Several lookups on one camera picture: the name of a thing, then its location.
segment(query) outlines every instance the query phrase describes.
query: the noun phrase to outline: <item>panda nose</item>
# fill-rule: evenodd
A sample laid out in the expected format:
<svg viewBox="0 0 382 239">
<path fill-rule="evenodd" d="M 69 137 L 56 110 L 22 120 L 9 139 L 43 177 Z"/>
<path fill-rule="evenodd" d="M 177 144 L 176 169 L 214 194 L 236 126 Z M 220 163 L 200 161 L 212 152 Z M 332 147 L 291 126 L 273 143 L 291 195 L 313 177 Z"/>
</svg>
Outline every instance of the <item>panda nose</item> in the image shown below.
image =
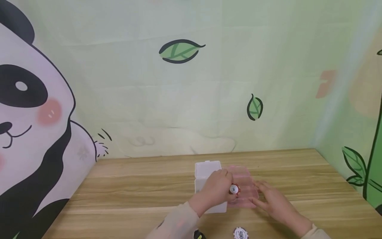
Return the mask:
<svg viewBox="0 0 382 239">
<path fill-rule="evenodd" d="M 4 122 L 0 124 L 0 135 L 3 133 L 8 132 L 12 128 L 12 123 L 11 122 Z"/>
</svg>

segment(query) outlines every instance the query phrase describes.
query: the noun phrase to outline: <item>child's hand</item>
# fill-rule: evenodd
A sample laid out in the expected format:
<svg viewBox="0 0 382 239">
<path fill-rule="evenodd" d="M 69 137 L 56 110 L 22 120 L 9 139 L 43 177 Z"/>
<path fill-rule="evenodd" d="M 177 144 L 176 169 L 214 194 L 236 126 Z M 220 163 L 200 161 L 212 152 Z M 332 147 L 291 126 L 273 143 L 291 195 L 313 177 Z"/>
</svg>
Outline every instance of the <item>child's hand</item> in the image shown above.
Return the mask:
<svg viewBox="0 0 382 239">
<path fill-rule="evenodd" d="M 232 182 L 232 174 L 226 169 L 213 172 L 203 189 L 188 201 L 190 207 L 201 217 L 213 206 L 235 200 L 236 195 L 229 193 Z"/>
<path fill-rule="evenodd" d="M 254 184 L 266 199 L 266 202 L 262 202 L 257 198 L 251 198 L 250 201 L 254 205 L 289 227 L 298 237 L 303 237 L 312 229 L 312 222 L 301 215 L 279 190 L 264 181 L 255 181 Z"/>
</svg>

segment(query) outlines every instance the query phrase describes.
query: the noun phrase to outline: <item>beige sleeve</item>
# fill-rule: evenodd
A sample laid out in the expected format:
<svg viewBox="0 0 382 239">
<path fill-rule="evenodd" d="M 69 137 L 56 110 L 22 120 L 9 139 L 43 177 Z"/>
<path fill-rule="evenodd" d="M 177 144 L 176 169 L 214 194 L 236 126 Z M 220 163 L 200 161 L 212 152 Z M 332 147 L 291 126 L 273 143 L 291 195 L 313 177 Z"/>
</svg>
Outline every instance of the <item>beige sleeve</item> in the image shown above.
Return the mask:
<svg viewBox="0 0 382 239">
<path fill-rule="evenodd" d="M 146 237 L 146 239 L 180 239 L 193 238 L 199 217 L 188 202 L 172 210 L 163 222 Z"/>
<path fill-rule="evenodd" d="M 330 237 L 325 233 L 325 231 L 318 229 L 313 224 L 313 228 L 308 231 L 308 233 L 305 234 L 305 236 L 303 236 L 301 239 L 330 239 Z"/>
</svg>

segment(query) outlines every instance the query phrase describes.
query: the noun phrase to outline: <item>cartoon wallpaper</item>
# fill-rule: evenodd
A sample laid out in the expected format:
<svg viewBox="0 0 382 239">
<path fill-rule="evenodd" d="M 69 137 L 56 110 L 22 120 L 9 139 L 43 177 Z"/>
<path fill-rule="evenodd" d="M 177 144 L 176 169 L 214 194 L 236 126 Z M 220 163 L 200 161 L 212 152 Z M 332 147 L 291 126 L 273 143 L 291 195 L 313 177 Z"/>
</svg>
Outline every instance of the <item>cartoon wallpaper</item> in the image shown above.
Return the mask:
<svg viewBox="0 0 382 239">
<path fill-rule="evenodd" d="M 0 13 L 0 237 L 39 239 L 106 147 L 71 119 L 73 92 L 30 21 L 5 0 Z"/>
<path fill-rule="evenodd" d="M 379 26 L 318 151 L 382 215 L 381 43 Z"/>
<path fill-rule="evenodd" d="M 98 158 L 314 147 L 367 3 L 293 2 L 0 0 L 0 237 L 41 238 Z M 365 61 L 318 149 L 380 210 Z"/>
</svg>

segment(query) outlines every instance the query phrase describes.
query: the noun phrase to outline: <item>white plastic box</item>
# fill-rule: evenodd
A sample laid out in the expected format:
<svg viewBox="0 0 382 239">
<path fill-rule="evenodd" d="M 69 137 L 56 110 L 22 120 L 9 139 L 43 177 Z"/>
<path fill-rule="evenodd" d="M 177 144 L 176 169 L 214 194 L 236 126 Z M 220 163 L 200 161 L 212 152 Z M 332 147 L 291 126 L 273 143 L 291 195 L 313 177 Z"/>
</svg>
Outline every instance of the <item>white plastic box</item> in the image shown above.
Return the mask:
<svg viewBox="0 0 382 239">
<path fill-rule="evenodd" d="M 205 161 L 195 164 L 195 193 L 199 192 L 208 177 L 219 169 L 222 169 L 220 161 Z M 206 213 L 225 213 L 227 212 L 227 202 L 210 208 Z"/>
</svg>

